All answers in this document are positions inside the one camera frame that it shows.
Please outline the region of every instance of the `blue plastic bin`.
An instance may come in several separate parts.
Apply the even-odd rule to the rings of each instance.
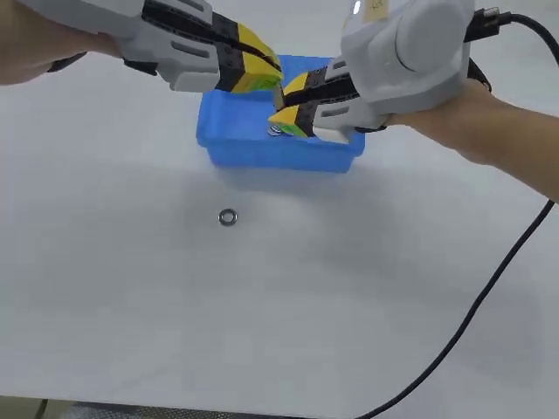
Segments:
[[[302,72],[325,66],[330,58],[280,56],[284,84]],[[365,149],[365,135],[355,133],[349,144],[318,138],[267,133],[274,112],[272,94],[256,92],[204,94],[198,115],[198,144],[221,168],[289,168],[346,173]]]

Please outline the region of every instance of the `black power cord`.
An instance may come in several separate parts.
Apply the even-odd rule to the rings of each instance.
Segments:
[[[539,24],[534,19],[531,19],[530,17],[526,17],[523,15],[515,15],[511,13],[500,14],[498,12],[494,13],[495,9],[491,9],[490,11],[491,11],[490,13],[486,13],[485,10],[483,10],[481,13],[477,13],[478,17],[480,18],[481,26],[479,26],[479,28],[481,28],[481,30],[476,31],[475,28],[471,29],[470,37],[472,40],[489,38],[490,36],[496,35],[499,33],[499,28],[505,24],[511,24],[512,22],[515,22],[517,24],[523,24],[524,26],[527,26],[532,31],[536,32],[545,41],[545,43],[551,50],[551,53],[555,57],[557,64],[559,65],[559,44],[557,43],[553,35],[551,35],[551,33],[543,25]],[[482,15],[485,15],[485,17],[487,18],[485,22],[483,22],[484,19],[482,18]],[[408,395],[410,395],[416,388],[418,388],[425,380],[427,380],[427,378],[429,378],[429,376],[445,360],[446,356],[454,349],[454,347],[459,342],[460,338],[462,337],[462,335],[464,334],[468,326],[470,326],[473,317],[475,316],[476,312],[480,308],[481,304],[487,298],[487,295],[489,295],[489,292],[493,290],[493,288],[497,284],[497,281],[499,281],[500,277],[502,276],[504,271],[508,268],[510,263],[513,261],[514,257],[521,250],[522,246],[524,246],[524,244],[526,244],[526,242],[532,237],[532,235],[535,233],[538,227],[542,225],[543,221],[547,218],[547,216],[549,215],[549,213],[551,212],[555,204],[556,203],[554,203],[553,201],[548,201],[545,207],[543,208],[542,212],[530,224],[528,229],[524,232],[524,234],[522,234],[522,236],[514,244],[513,248],[510,250],[510,252],[505,256],[503,261],[500,263],[499,267],[497,268],[497,271],[495,271],[495,273],[493,274],[493,276],[491,277],[491,279],[489,280],[485,288],[481,291],[478,298],[476,298],[475,301],[473,302],[472,307],[470,308],[467,315],[462,320],[462,323],[460,323],[460,326],[456,331],[456,333],[451,337],[451,339],[448,341],[448,343],[440,352],[440,354],[437,356],[437,358],[435,358],[435,361],[433,361],[431,365],[429,365],[429,367],[427,367],[427,369],[416,380],[414,380],[412,384],[406,387],[400,394],[398,394],[397,396],[395,396],[394,398],[392,398],[382,406],[379,406],[375,410],[372,410],[365,415],[358,416],[356,419],[371,419],[373,417],[381,415],[382,413],[384,413],[389,409],[392,409],[403,399],[405,399]]]
[[[35,412],[35,419],[43,419],[47,404],[49,404],[48,399],[41,400],[41,403],[38,405],[37,412]]]

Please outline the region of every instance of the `metal washer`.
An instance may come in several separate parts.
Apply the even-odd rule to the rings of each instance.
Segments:
[[[237,222],[237,211],[231,208],[226,208],[223,209],[220,213],[219,216],[217,217],[217,220],[219,221],[219,223],[221,225],[223,225],[224,227],[231,227],[232,225],[234,225]]]

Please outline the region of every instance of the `white table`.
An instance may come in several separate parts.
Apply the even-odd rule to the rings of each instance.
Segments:
[[[213,3],[307,55],[337,53],[347,10]],[[555,0],[493,5],[559,34]],[[474,47],[497,94],[559,113],[545,46],[503,32]],[[196,144],[200,96],[109,58],[0,94],[3,395],[359,415],[431,362],[544,204],[403,128],[372,135],[347,175],[217,170]],[[555,212],[387,417],[556,417],[558,232]]]

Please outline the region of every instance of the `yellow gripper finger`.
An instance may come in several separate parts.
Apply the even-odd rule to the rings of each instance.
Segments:
[[[280,66],[280,60],[278,59],[278,56],[272,50],[272,48],[264,44],[264,42],[262,42],[260,38],[253,31],[248,29],[243,24],[237,24],[237,27],[238,27],[238,41],[241,44],[249,45],[257,49],[266,57],[271,59],[275,65]]]
[[[323,73],[323,70],[303,72],[286,86],[284,94],[287,96],[320,85],[324,82]],[[286,107],[272,115],[268,122],[288,134],[303,138],[315,137],[313,125],[317,107],[317,101]]]
[[[271,90],[281,83],[283,74],[262,58],[248,52],[217,45],[220,80],[216,88],[231,93]]]

